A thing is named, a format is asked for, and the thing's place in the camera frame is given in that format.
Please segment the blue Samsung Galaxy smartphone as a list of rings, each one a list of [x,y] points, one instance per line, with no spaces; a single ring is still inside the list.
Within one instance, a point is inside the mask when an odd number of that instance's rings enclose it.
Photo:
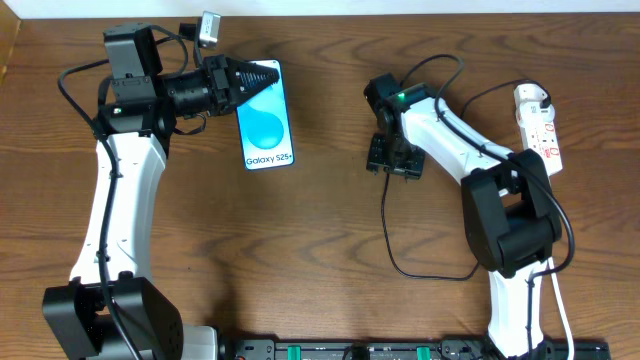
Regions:
[[[275,69],[280,79],[236,110],[244,167],[291,166],[295,155],[281,64],[275,59],[254,63]]]

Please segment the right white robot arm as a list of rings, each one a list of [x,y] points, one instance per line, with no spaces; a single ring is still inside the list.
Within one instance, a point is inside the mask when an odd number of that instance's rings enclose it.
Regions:
[[[431,158],[456,181],[467,244],[489,276],[488,342],[503,359],[543,358],[541,279],[553,269],[552,247],[566,222],[543,158],[489,141],[427,84],[404,88],[384,74],[369,81],[364,97],[379,128],[368,170],[418,179]]]

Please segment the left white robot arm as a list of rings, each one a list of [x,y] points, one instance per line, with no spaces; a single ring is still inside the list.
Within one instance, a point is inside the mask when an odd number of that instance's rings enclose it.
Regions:
[[[234,112],[279,81],[279,71],[205,57],[211,14],[178,33],[137,22],[104,32],[111,75],[87,116],[98,173],[90,222],[69,281],[48,288],[42,311],[71,359],[217,359],[209,326],[190,326],[155,287],[150,238],[159,181],[179,118]]]

